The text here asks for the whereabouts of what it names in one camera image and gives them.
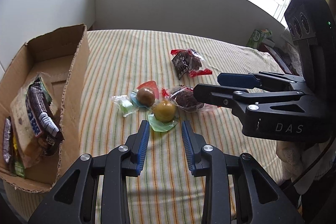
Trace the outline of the gloved right hand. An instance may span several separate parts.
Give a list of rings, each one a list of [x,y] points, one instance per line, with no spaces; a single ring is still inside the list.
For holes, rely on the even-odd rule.
[[[282,170],[286,180],[294,181],[326,148],[327,143],[315,144],[306,151],[288,141],[278,141],[276,154],[282,161]],[[321,179],[333,166],[335,144],[332,144],[322,159],[295,184],[298,194],[304,194],[315,180]]]

